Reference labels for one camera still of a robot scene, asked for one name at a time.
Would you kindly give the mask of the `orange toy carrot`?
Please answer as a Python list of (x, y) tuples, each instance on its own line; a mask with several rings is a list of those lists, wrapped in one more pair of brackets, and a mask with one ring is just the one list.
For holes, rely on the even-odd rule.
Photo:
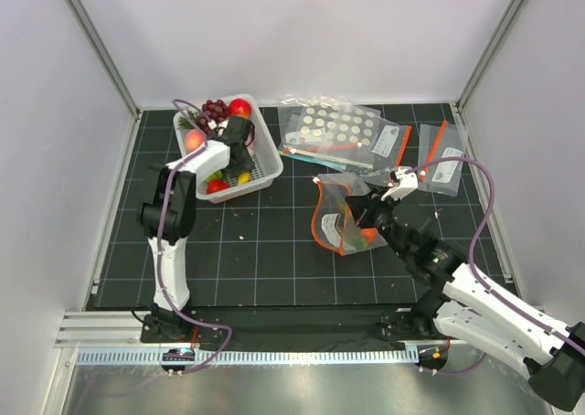
[(376, 238), (378, 232), (375, 229), (361, 229), (360, 235), (367, 243), (371, 243)]

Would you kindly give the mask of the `clear zip bag orange zipper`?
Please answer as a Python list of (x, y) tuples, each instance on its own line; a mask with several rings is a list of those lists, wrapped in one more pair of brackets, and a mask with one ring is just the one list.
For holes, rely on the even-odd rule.
[(311, 220), (311, 232), (320, 246), (347, 256), (387, 245), (379, 234), (371, 243), (364, 240), (346, 203), (347, 196), (363, 196), (368, 192), (366, 183), (359, 176), (353, 173), (319, 174), (313, 182), (318, 187), (319, 197)]

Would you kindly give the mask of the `yellow toy lemon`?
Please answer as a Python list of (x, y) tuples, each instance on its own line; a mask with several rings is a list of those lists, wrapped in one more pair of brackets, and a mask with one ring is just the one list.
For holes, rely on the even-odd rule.
[(237, 179), (238, 185), (244, 185), (250, 181), (250, 172), (243, 172), (239, 174)]

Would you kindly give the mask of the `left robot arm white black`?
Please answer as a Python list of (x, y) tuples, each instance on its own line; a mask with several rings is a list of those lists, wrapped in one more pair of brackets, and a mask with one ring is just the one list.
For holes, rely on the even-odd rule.
[(198, 325), (190, 316), (186, 280), (186, 243), (196, 223), (197, 187), (217, 171), (250, 171), (254, 136), (248, 118), (212, 120), (185, 134), (180, 158), (147, 168), (137, 217), (152, 251), (155, 288), (150, 313), (143, 319), (144, 340), (183, 342)]

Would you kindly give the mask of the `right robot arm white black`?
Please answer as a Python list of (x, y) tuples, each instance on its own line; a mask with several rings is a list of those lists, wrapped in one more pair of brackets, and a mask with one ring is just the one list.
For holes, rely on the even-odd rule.
[(375, 229), (428, 291), (409, 326), (423, 338), (459, 339), (508, 365), (549, 405), (573, 411), (584, 393), (584, 324), (569, 325), (524, 302), (454, 247), (396, 213), (372, 191), (346, 200), (356, 225)]

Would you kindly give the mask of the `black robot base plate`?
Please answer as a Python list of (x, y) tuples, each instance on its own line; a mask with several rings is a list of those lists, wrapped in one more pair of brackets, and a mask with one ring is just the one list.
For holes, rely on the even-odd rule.
[(220, 306), (198, 307), (185, 322), (168, 311), (144, 317), (140, 340), (146, 344), (187, 343), (215, 350), (227, 339), (228, 351), (365, 352), (401, 349), (408, 342), (441, 342), (446, 338), (409, 304)]

